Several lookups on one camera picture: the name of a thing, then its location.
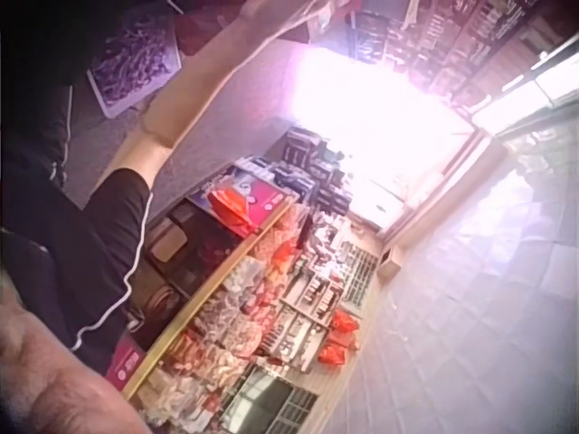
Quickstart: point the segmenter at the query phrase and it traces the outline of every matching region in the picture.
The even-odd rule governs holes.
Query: poster
[[[258,178],[256,175],[236,165],[229,166],[223,172],[187,195],[187,198],[196,206],[209,212],[230,231],[237,233],[244,239],[252,233],[252,228],[249,228],[247,225],[230,226],[225,224],[214,212],[211,203],[207,199],[207,194],[214,188],[226,186],[232,187],[245,197],[247,213],[253,228],[261,227],[287,196],[275,185]]]

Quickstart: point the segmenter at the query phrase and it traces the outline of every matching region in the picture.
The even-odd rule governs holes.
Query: black t-shirt
[[[124,169],[93,195],[87,212],[48,180],[3,166],[4,266],[26,308],[101,374],[126,330],[128,277],[149,195],[142,178]],[[128,197],[131,214],[123,212]],[[127,250],[116,249],[117,240]]]

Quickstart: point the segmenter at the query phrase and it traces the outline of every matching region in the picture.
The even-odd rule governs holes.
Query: red label
[[[263,181],[256,175],[240,167],[231,165],[223,173],[203,184],[187,197],[195,205],[209,212],[219,220],[219,217],[207,199],[207,194],[214,188],[219,188],[220,186],[232,187],[245,198],[247,213],[255,228],[259,228],[287,196],[275,185]],[[225,226],[244,239],[252,233],[246,225],[228,226],[225,224]]]
[[[117,345],[105,378],[117,390],[122,391],[144,358],[145,352],[133,342],[130,336],[123,335]]]

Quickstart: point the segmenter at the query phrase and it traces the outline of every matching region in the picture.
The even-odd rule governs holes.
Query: red package
[[[360,328],[360,324],[351,315],[338,309],[332,318],[332,328],[340,333],[351,333]]]
[[[336,344],[346,349],[349,349],[356,345],[356,335],[354,335],[354,333],[352,332],[340,333],[336,330],[332,330],[329,332],[329,335],[327,336],[327,341],[331,344]]]
[[[245,197],[232,187],[212,190],[207,200],[215,213],[227,226],[248,226],[252,229]]]
[[[346,350],[335,344],[326,344],[318,354],[318,362],[331,366],[346,364]]]

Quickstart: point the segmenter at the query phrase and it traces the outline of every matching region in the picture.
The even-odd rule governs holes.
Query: floor
[[[507,142],[413,249],[325,434],[577,427],[578,137],[575,116]]]

